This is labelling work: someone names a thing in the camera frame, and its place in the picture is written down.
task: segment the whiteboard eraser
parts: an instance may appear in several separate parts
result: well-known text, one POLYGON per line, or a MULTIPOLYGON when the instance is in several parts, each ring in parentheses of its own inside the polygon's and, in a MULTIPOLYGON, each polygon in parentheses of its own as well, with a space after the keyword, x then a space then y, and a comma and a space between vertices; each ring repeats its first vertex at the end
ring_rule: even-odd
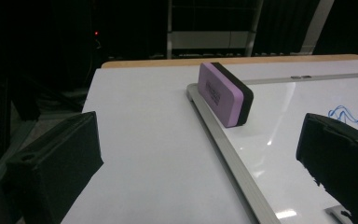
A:
POLYGON ((220 63, 202 63, 200 95, 226 128, 246 123, 253 92, 220 63))

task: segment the white table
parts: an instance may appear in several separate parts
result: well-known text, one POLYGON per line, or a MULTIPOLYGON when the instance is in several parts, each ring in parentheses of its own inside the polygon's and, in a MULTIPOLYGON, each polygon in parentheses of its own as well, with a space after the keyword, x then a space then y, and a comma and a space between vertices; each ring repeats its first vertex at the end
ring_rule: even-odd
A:
MULTIPOLYGON (((358 60, 226 68, 242 80, 334 75, 358 72, 358 60)), ((198 65, 97 70, 83 112, 97 113, 104 165, 62 223, 255 221, 186 98, 198 72, 198 65)))

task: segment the eraser felt pad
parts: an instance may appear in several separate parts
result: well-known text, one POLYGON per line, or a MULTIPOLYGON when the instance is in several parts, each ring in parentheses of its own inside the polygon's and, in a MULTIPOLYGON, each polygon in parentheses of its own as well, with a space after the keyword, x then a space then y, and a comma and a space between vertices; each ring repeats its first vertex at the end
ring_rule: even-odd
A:
POLYGON ((252 91, 220 63, 202 63, 198 89, 226 128, 240 126, 248 118, 252 91))

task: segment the pink eraser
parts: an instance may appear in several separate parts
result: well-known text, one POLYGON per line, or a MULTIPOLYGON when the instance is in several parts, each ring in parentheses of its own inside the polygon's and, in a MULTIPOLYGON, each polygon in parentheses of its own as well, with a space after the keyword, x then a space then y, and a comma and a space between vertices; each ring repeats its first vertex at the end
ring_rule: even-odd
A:
POLYGON ((220 63, 202 63, 198 89, 226 127, 240 126, 248 119, 253 92, 220 63))

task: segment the whiteboard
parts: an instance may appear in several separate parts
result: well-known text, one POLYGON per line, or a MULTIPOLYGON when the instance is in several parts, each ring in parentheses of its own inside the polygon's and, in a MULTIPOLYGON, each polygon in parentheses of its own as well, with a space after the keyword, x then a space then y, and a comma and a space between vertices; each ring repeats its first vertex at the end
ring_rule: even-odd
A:
MULTIPOLYGON (((296 160, 296 148, 306 113, 341 119, 358 129, 355 76, 301 82, 276 79, 278 83, 248 85, 255 98, 247 123, 240 127, 226 129, 214 115, 214 119, 203 116, 207 124, 215 122, 221 129, 221 134, 214 136, 216 143, 224 143, 220 149, 238 155, 238 161, 225 156, 231 170, 242 163, 281 223, 336 223, 324 209, 339 202, 314 183, 296 160)), ((196 105, 199 110, 204 106, 196 105)), ((213 133, 213 125, 208 127, 213 133)), ((241 180, 243 172, 233 173, 240 185, 241 181, 243 185, 250 182, 241 180)))

